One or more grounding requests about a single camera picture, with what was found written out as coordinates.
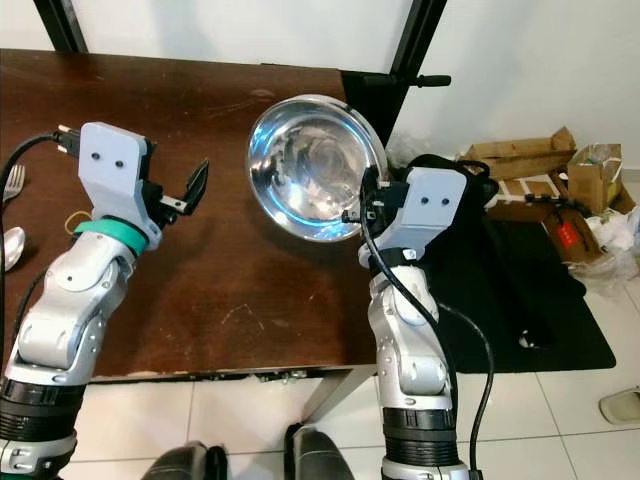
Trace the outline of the shiny steel bowl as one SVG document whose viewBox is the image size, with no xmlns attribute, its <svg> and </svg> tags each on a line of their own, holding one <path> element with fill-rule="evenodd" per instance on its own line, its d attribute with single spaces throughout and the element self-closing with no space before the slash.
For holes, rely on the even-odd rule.
<svg viewBox="0 0 640 480">
<path fill-rule="evenodd" d="M 347 102 L 302 93 L 256 119 L 244 164 L 253 197 L 276 225 L 305 241 L 335 243 L 360 233 L 344 215 L 360 210 L 367 169 L 387 174 L 387 151 Z"/>
</svg>

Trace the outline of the flat brown cardboard box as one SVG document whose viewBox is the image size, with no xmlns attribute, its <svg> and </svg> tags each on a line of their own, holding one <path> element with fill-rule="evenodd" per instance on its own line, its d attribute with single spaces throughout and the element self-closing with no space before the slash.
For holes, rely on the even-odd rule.
<svg viewBox="0 0 640 480">
<path fill-rule="evenodd" d="M 567 187 L 561 175 L 576 151 L 570 129 L 561 127 L 549 137 L 474 143 L 460 161 L 489 166 L 490 178 L 499 184 L 494 204 L 522 204 L 526 195 L 563 197 Z"/>
</svg>

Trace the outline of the silver metal fork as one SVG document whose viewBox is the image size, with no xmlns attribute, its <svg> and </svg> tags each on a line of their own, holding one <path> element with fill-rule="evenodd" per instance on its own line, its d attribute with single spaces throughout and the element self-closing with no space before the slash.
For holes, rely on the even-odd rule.
<svg viewBox="0 0 640 480">
<path fill-rule="evenodd" d="M 26 184 L 26 166 L 14 165 L 14 168 L 9 172 L 9 177 L 4 180 L 1 205 L 14 200 L 22 192 L 24 184 Z"/>
</svg>

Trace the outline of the black floor mat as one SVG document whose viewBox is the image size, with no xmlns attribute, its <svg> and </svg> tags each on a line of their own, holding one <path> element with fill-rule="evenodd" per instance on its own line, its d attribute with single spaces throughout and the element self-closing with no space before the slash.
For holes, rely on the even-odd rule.
<svg viewBox="0 0 640 480">
<path fill-rule="evenodd" d="M 563 264 L 567 212 L 548 204 L 489 204 L 499 191 L 488 169 L 431 154 L 411 166 L 456 170 L 462 204 L 422 261 L 431 294 L 471 317 L 489 339 L 498 372 L 612 369 L 616 357 L 591 314 L 585 285 Z"/>
</svg>

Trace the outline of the silver metal spoon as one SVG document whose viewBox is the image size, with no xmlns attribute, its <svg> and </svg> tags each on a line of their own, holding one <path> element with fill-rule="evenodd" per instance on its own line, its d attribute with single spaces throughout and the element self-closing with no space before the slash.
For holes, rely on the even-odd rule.
<svg viewBox="0 0 640 480">
<path fill-rule="evenodd" d="M 22 227 L 12 227 L 3 233 L 1 247 L 3 247 L 3 270 L 5 273 L 12 270 L 22 259 L 24 248 L 26 248 L 26 237 L 26 229 Z"/>
</svg>

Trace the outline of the cardboard box with red label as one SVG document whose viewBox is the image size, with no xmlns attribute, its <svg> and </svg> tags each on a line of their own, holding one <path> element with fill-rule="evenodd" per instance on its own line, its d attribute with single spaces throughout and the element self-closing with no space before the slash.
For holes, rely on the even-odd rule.
<svg viewBox="0 0 640 480">
<path fill-rule="evenodd" d="M 486 214 L 494 220 L 540 224 L 563 262 L 591 264 L 605 255 L 586 223 L 590 212 L 571 198 L 525 195 L 524 200 L 498 200 Z"/>
</svg>

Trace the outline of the grey metal table leg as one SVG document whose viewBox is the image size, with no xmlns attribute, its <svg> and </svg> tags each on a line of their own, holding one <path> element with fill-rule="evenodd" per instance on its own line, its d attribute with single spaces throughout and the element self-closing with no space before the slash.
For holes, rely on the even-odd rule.
<svg viewBox="0 0 640 480">
<path fill-rule="evenodd" d="M 371 364 L 312 370 L 312 378 L 319 378 L 320 383 L 303 406 L 301 422 L 319 422 L 375 372 Z"/>
</svg>

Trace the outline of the brown paper bag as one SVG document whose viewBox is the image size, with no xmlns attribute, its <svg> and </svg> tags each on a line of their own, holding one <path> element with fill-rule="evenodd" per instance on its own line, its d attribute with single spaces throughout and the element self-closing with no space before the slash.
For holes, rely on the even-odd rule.
<svg viewBox="0 0 640 480">
<path fill-rule="evenodd" d="M 590 143 L 564 166 L 567 196 L 584 218 L 607 210 L 630 214 L 636 202 L 623 183 L 620 143 Z"/>
</svg>

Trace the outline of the robot left leg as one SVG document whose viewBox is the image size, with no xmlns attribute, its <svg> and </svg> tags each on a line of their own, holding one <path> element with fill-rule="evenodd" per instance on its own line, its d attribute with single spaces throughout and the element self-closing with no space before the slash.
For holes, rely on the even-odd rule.
<svg viewBox="0 0 640 480">
<path fill-rule="evenodd" d="M 140 480 L 227 480 L 227 452 L 221 445 L 188 442 L 160 454 Z"/>
</svg>

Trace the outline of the robot leg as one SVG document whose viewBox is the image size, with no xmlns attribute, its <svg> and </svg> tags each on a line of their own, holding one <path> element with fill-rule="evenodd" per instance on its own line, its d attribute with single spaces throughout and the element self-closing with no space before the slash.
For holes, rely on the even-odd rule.
<svg viewBox="0 0 640 480">
<path fill-rule="evenodd" d="M 285 480 L 355 480 L 337 444 L 314 425 L 289 426 L 284 444 Z"/>
<path fill-rule="evenodd" d="M 227 480 L 227 452 L 221 445 L 188 442 L 160 454 L 140 480 Z"/>
</svg>

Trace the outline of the robot right leg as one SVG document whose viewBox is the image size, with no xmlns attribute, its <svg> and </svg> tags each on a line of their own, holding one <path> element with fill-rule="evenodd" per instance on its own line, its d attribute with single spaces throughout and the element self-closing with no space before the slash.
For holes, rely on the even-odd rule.
<svg viewBox="0 0 640 480">
<path fill-rule="evenodd" d="M 285 480 L 355 480 L 337 444 L 314 425 L 289 426 L 284 444 Z"/>
</svg>

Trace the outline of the beige slipper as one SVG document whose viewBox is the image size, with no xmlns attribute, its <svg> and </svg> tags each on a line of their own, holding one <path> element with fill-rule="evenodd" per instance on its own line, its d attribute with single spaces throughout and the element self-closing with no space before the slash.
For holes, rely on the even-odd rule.
<svg viewBox="0 0 640 480">
<path fill-rule="evenodd" d="M 598 410 L 608 424 L 640 425 L 640 387 L 600 398 Z"/>
</svg>

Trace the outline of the black frame post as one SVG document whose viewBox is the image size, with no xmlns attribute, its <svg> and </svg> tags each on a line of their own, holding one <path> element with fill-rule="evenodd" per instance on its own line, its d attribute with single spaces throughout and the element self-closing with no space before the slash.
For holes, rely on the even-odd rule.
<svg viewBox="0 0 640 480">
<path fill-rule="evenodd" d="M 410 12 L 389 74 L 421 76 L 420 68 L 433 41 L 447 0 L 412 0 Z M 369 120 L 381 142 L 387 143 L 411 87 L 390 91 L 351 91 L 344 88 L 348 104 Z"/>
<path fill-rule="evenodd" d="M 49 36 L 52 49 L 58 52 L 90 52 L 73 0 L 33 0 L 36 12 Z"/>
</svg>

